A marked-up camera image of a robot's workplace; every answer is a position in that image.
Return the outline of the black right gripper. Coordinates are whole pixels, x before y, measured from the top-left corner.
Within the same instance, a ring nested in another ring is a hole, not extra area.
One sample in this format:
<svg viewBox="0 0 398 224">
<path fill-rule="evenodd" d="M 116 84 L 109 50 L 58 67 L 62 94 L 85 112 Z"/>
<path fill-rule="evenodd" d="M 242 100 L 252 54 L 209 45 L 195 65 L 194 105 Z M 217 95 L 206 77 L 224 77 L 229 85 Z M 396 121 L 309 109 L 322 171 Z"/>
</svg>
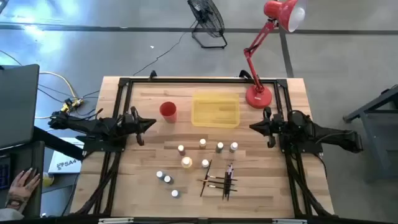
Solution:
<svg viewBox="0 0 398 224">
<path fill-rule="evenodd" d="M 280 113 L 274 114 L 271 118 L 272 111 L 270 107 L 265 107 L 263 110 L 263 120 L 254 124 L 250 124 L 249 128 L 265 136 L 269 136 L 267 142 L 268 148 L 273 148 L 276 144 L 275 137 L 273 134 L 280 133 L 280 127 L 282 126 L 282 115 Z"/>
</svg>

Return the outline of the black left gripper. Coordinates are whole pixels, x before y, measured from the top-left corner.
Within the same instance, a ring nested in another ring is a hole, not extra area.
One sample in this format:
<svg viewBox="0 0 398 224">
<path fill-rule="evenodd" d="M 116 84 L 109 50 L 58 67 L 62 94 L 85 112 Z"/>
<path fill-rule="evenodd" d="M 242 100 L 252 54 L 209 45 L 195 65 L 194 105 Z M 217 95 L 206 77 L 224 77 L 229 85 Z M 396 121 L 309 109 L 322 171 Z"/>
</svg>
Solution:
<svg viewBox="0 0 398 224">
<path fill-rule="evenodd" d="M 156 119 L 142 118 L 139 116 L 138 110 L 135 106 L 131 107 L 131 113 L 124 115 L 124 129 L 126 134 L 135 134 L 138 145 L 143 146 L 144 140 L 142 134 L 146 132 L 153 124 L 156 123 Z"/>
</svg>

